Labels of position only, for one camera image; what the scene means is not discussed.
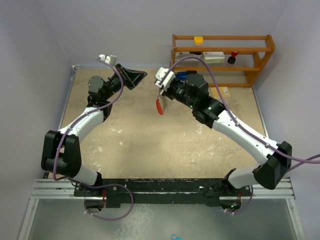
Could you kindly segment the grey stapler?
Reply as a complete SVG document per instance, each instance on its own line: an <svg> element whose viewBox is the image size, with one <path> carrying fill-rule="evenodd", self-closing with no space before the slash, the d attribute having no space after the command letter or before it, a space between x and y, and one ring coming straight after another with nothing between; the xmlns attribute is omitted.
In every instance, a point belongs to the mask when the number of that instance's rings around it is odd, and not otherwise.
<svg viewBox="0 0 320 240"><path fill-rule="evenodd" d="M180 51L180 52L176 52L174 59L175 61L178 61L184 57L188 57L188 56L202 56L202 52L201 51Z"/></svg>

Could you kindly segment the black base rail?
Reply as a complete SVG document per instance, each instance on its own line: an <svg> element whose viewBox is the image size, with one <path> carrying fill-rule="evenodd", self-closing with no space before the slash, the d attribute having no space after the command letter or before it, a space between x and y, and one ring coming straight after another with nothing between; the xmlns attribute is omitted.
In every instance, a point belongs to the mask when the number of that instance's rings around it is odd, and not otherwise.
<svg viewBox="0 0 320 240"><path fill-rule="evenodd" d="M221 178L103 178L100 185L94 189L78 184L74 195L87 200L103 197L106 208L119 208L131 203L231 207L251 194L248 185L235 189Z"/></svg>

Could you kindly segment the red grey key holder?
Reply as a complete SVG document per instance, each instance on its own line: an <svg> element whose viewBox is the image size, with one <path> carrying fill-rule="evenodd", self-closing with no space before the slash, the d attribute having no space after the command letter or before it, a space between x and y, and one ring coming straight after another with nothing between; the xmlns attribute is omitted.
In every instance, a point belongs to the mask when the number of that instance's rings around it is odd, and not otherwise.
<svg viewBox="0 0 320 240"><path fill-rule="evenodd" d="M160 114L160 115L164 115L165 114L165 111L167 110L168 108L168 101L167 101L167 98L161 94L159 94L157 96L157 99L156 99L156 109L157 109L157 112Z"/></svg>

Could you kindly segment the blue object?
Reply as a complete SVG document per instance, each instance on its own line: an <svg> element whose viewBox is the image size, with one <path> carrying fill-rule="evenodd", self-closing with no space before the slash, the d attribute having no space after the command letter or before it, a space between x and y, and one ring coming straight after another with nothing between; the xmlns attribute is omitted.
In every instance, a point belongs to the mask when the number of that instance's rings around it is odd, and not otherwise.
<svg viewBox="0 0 320 240"><path fill-rule="evenodd" d="M171 240L184 240L183 237L177 236L176 234L172 234L172 235L170 236L170 239L171 239Z"/></svg>

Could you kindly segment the wooden shelf rack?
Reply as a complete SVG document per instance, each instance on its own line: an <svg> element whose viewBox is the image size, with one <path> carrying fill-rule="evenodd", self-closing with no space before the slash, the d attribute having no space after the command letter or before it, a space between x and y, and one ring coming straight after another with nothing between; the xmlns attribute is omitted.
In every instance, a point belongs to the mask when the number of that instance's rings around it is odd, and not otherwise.
<svg viewBox="0 0 320 240"><path fill-rule="evenodd" d="M276 45L268 35L172 35L170 66L173 71L205 71L199 57L215 72L242 72L243 83L220 83L220 87L252 87L267 65Z"/></svg>

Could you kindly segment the yellow block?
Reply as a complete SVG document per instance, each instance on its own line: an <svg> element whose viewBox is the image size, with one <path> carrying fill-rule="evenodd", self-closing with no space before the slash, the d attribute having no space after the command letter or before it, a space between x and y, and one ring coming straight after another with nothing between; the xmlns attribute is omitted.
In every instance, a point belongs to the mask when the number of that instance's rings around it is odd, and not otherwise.
<svg viewBox="0 0 320 240"><path fill-rule="evenodd" d="M194 36L193 41L195 46L202 46L204 43L204 38L202 36Z"/></svg>

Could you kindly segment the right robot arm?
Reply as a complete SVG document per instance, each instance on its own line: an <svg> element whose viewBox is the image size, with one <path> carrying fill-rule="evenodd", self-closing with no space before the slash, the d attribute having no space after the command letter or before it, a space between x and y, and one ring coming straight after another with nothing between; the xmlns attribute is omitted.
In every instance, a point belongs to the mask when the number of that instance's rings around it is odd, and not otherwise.
<svg viewBox="0 0 320 240"><path fill-rule="evenodd" d="M224 134L256 160L251 167L228 172L222 180L226 195L233 196L240 188L255 184L273 190L290 169L292 146L286 141L277 143L265 137L229 113L226 106L210 96L209 84L201 74L193 72L181 81L173 72L167 77L157 73L154 84L162 96L191 108L198 122Z"/></svg>

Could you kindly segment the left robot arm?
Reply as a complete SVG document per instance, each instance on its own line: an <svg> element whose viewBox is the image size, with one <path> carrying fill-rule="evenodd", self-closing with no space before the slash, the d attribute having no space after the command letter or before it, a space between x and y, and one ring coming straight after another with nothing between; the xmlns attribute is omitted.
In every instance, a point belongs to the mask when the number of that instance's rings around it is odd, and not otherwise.
<svg viewBox="0 0 320 240"><path fill-rule="evenodd" d="M134 89L148 75L145 71L131 70L121 64L114 66L115 73L105 81L98 75L88 80L87 106L72 123L58 131L45 134L41 168L85 185L91 196L103 191L102 176L82 163L80 144L85 137L110 115L109 99L120 95L124 88Z"/></svg>

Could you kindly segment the white cardboard box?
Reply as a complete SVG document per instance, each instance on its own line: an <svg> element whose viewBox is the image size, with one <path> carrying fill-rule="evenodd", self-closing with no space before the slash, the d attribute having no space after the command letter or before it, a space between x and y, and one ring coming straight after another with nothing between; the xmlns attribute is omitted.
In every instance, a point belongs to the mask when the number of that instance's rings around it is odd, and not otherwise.
<svg viewBox="0 0 320 240"><path fill-rule="evenodd" d="M223 51L204 51L202 57L207 64L219 64L225 60L225 54Z"/></svg>

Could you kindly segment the blue stapler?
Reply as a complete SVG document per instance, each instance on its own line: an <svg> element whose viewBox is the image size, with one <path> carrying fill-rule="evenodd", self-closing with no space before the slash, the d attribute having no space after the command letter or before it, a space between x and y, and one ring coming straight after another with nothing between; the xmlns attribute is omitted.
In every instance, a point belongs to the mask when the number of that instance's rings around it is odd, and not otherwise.
<svg viewBox="0 0 320 240"><path fill-rule="evenodd" d="M185 80L189 74L197 74L196 70L179 71L175 74L175 77L181 80Z"/></svg>

